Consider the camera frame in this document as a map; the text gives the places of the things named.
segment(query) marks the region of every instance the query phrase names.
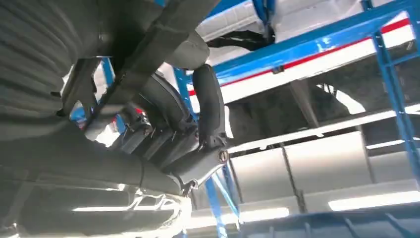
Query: car lift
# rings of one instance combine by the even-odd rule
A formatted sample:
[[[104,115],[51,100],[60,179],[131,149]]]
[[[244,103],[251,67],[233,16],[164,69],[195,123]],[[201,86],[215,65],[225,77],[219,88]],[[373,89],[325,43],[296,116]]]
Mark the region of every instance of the car lift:
[[[231,83],[238,79],[249,77],[257,73],[272,71],[273,69],[276,69],[279,66],[285,65],[294,60],[299,60],[304,57],[317,54],[319,53],[319,49],[315,47],[315,41],[317,39],[324,37],[333,38],[347,36],[342,42],[340,42],[341,45],[344,45],[356,40],[360,40],[364,37],[372,37],[376,48],[382,77],[389,93],[392,108],[396,112],[399,132],[402,139],[404,140],[413,174],[415,175],[417,183],[420,184],[420,155],[416,147],[416,142],[413,140],[415,132],[409,115],[405,112],[404,94],[399,84],[398,76],[395,70],[396,64],[420,56],[420,41],[417,40],[418,51],[416,53],[400,59],[392,60],[384,44],[380,31],[380,28],[383,24],[391,20],[398,13],[407,11],[410,16],[415,38],[420,39],[420,1],[394,0],[379,7],[373,7],[370,0],[363,0],[361,1],[361,4],[364,9],[363,13],[315,29],[311,32],[294,37],[284,42],[272,44],[242,57],[221,63],[214,66],[214,69],[219,83],[223,85],[225,83]],[[325,48],[330,48],[333,46],[334,45],[326,45]],[[186,86],[186,84],[191,83],[191,79],[178,69],[175,70],[175,75],[181,96],[192,110],[189,92]],[[220,204],[217,200],[217,194],[213,184],[215,182],[215,178],[218,179],[217,175],[213,176],[213,179],[209,179],[206,182],[206,188],[211,209],[217,220],[218,237],[224,238],[227,237],[227,234],[223,221],[221,220]],[[215,184],[218,185],[233,213],[239,218],[239,209],[235,205],[235,202],[232,198],[232,189],[227,189],[222,185],[222,183],[220,183],[220,181],[217,181]],[[387,213],[387,217],[389,218],[389,223],[395,227],[403,237],[413,237],[409,231],[403,229],[398,224],[398,220],[392,217],[392,215]],[[352,236],[358,238],[359,236],[355,231],[350,218],[343,217],[343,219]],[[308,235],[307,237],[311,237],[310,223],[305,223],[305,230]]]

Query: blue metal frame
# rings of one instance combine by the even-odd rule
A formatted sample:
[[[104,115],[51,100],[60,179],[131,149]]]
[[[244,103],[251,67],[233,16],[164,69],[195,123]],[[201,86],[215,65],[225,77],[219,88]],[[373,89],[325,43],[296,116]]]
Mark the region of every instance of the blue metal frame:
[[[354,211],[303,214],[287,218],[245,223],[250,237],[339,238],[396,237],[418,238],[420,203],[360,209]]]
[[[370,0],[363,0],[361,1],[361,4],[366,12],[372,11],[374,9]],[[395,62],[403,62],[407,59],[411,59],[412,56],[393,61],[389,51],[386,48],[380,31],[376,31],[373,34],[372,40],[376,49],[379,68],[381,70],[382,77],[389,94],[389,99],[391,100],[392,108],[396,113],[399,132],[402,139],[404,140],[404,145],[407,150],[414,177],[416,178],[417,183],[420,184],[420,154],[417,150],[416,142],[413,139],[415,136],[415,131],[410,120],[410,115],[408,115],[405,111],[404,93],[400,86],[397,71],[395,70]]]
[[[395,0],[314,31],[270,45],[214,67],[220,84],[271,70],[295,60],[336,48],[376,32],[412,0]]]
[[[392,60],[380,32],[382,25],[391,20],[401,11],[406,10],[410,15],[415,37],[420,39],[420,1],[395,0],[388,4],[374,8],[369,0],[363,0],[362,5],[365,10],[363,13],[216,65],[214,67],[216,75],[221,84],[228,83],[256,73],[270,70],[309,55],[314,55],[340,45],[360,40],[367,36],[372,36],[375,49],[377,51],[379,67],[389,93],[392,107],[396,112],[399,132],[405,142],[415,178],[418,184],[420,184],[420,155],[413,140],[415,134],[414,127],[411,123],[409,115],[405,112],[404,94],[394,67],[395,64],[420,56],[420,42],[417,41],[419,52],[400,59]],[[178,72],[176,75],[181,95],[184,100],[186,100],[192,111],[189,94],[186,90],[186,84],[191,83],[191,79],[185,75],[179,74],[178,70],[176,70],[176,72]],[[222,195],[226,198],[234,213],[235,204],[233,200],[229,200],[232,197],[232,193],[229,193],[228,187],[230,181],[227,181],[226,184],[226,187],[228,188],[223,186],[217,176],[213,176],[213,179],[209,179],[206,182],[210,205],[217,220],[219,237],[225,237],[225,229],[220,217],[220,204],[217,200],[213,181],[215,181],[220,187]],[[392,218],[392,216],[388,216],[390,224],[395,229],[397,229],[404,237],[413,237],[409,231],[401,227],[395,219]],[[342,220],[352,237],[360,237],[349,218],[343,217]],[[304,228],[306,236],[311,237],[311,224],[309,222],[305,222]]]

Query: bolt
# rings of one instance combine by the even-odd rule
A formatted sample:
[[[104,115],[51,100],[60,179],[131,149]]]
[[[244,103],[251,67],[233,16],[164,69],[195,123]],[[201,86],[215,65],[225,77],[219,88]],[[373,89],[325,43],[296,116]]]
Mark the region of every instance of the bolt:
[[[224,150],[219,154],[219,161],[221,163],[226,163],[228,159],[229,159],[229,152],[227,152],[227,150]]]

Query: red stripe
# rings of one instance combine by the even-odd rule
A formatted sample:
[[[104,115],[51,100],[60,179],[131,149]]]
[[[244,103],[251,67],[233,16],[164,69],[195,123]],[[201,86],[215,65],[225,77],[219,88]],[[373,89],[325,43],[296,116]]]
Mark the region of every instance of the red stripe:
[[[387,33],[387,32],[396,30],[398,28],[401,28],[403,26],[407,26],[407,25],[410,25],[410,20],[408,18],[403,19],[403,20],[399,20],[397,22],[394,22],[392,24],[389,24],[389,25],[386,25],[386,26],[382,27],[381,32],[382,33]],[[331,50],[328,50],[328,51],[325,51],[325,52],[318,53],[318,54],[313,55],[313,56],[308,56],[306,58],[299,59],[299,60],[291,62],[291,63],[287,63],[287,64],[284,65],[284,69],[292,68],[292,67],[298,66],[300,64],[309,62],[311,60],[315,60],[319,57],[322,57],[322,56],[325,56],[327,54],[339,51],[341,49],[344,49],[346,47],[355,45],[357,43],[360,43],[360,42],[368,40],[368,39],[370,39],[370,37],[366,37],[366,38],[360,39],[358,41],[355,41],[355,42],[352,42],[352,43],[349,43],[349,44],[345,44],[345,45],[339,46],[337,48],[334,48],[334,49],[331,49]],[[270,69],[270,70],[267,70],[267,71],[264,71],[264,72],[261,72],[261,73],[257,73],[257,74],[248,76],[246,78],[241,78],[241,79],[238,79],[238,80],[235,80],[235,81],[232,81],[232,82],[225,83],[225,84],[222,85],[222,87],[224,87],[226,85],[234,84],[234,83],[237,83],[237,82],[241,82],[241,81],[244,81],[244,80],[256,77],[256,76],[260,76],[260,75],[263,75],[263,74],[266,74],[266,73],[271,73],[271,72],[272,72],[272,70]],[[194,96],[196,94],[196,92],[194,90],[190,91],[189,93],[190,93],[190,96]]]

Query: lift post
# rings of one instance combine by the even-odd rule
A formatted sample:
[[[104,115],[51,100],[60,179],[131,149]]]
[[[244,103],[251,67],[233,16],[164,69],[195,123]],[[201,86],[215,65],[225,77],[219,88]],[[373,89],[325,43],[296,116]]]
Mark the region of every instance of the lift post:
[[[415,4],[418,4],[415,2],[417,1],[414,0],[412,2],[412,7],[415,7]],[[361,1],[361,4],[363,6],[364,11],[369,12],[373,10],[373,4],[371,0],[363,0]],[[415,11],[411,11],[411,14],[414,14],[413,18],[417,17]],[[416,22],[412,22],[412,24],[414,24],[414,28],[417,28]],[[396,114],[398,130],[402,139],[404,140],[404,145],[407,150],[407,155],[410,160],[414,177],[417,180],[417,184],[420,184],[420,155],[416,147],[416,142],[414,141],[414,126],[411,122],[410,115],[406,113],[404,92],[401,88],[397,71],[395,70],[396,62],[404,62],[406,60],[411,59],[411,57],[401,58],[397,59],[396,61],[393,61],[389,51],[386,48],[380,30],[376,31],[372,35],[372,40],[376,49],[379,68],[381,70],[382,77],[385,82],[386,89],[388,91],[388,96],[391,101],[392,108],[394,109]]]

